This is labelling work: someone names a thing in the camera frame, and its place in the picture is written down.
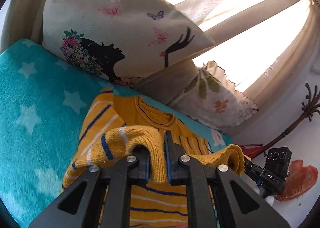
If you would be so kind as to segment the right hand white glove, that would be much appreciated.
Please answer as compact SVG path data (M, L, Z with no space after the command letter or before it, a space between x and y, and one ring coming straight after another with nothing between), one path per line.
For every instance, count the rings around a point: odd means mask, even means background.
M253 190L260 196L263 195L263 192L265 191L263 187L261 186L254 186ZM270 206L273 206L274 204L274 196L273 195L269 195L264 199Z

